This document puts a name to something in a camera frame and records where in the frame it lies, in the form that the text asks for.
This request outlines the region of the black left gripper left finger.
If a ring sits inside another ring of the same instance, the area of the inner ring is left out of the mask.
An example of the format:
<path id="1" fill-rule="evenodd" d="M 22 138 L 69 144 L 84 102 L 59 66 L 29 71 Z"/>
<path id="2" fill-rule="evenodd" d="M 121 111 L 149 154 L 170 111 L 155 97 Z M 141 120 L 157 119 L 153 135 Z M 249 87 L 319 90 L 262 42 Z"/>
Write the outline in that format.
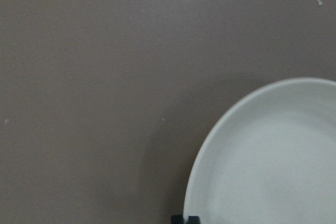
<path id="1" fill-rule="evenodd" d="M 184 218 L 182 215 L 172 215 L 171 224 L 184 224 Z"/>

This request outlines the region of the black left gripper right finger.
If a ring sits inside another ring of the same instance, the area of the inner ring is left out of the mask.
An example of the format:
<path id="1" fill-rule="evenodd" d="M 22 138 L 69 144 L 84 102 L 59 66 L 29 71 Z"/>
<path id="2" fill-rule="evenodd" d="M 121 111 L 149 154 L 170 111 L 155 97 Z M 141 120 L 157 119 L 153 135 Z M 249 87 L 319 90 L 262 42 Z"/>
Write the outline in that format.
<path id="1" fill-rule="evenodd" d="M 187 224 L 201 224 L 201 220 L 199 216 L 189 216 L 187 220 Z"/>

